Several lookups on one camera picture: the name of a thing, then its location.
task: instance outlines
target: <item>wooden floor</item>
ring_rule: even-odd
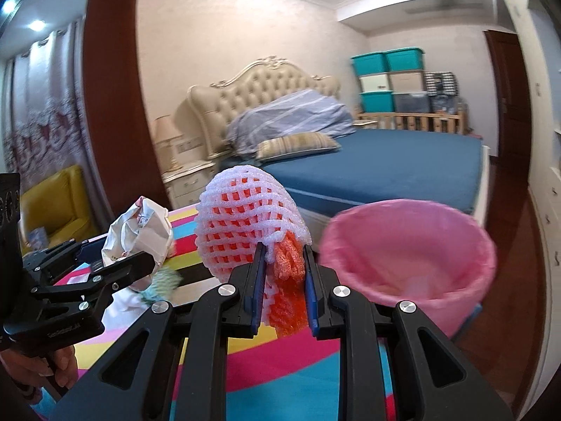
[[[543,334],[543,254],[526,177],[492,166],[491,188],[487,231],[497,248],[497,276],[457,345],[518,414]]]

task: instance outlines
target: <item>trash can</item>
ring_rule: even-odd
[[[336,215],[324,231],[320,263],[371,302],[415,302],[452,337],[489,290],[496,254],[471,216],[437,202],[397,199]]]

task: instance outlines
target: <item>beige storage box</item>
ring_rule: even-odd
[[[423,71],[398,71],[389,73],[394,93],[419,93],[426,91]]]
[[[369,74],[359,77],[363,92],[387,92],[391,91],[388,73]]]

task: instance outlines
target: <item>recessed spotlight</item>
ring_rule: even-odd
[[[4,14],[11,14],[16,9],[16,0],[6,0],[2,5],[2,12]]]
[[[47,24],[45,24],[43,20],[34,20],[28,26],[33,31],[41,31],[43,28],[47,26]]]

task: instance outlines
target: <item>lamp shade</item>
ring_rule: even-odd
[[[183,136],[183,133],[173,123],[171,115],[163,115],[156,118],[154,122],[154,142],[156,144],[181,136]]]

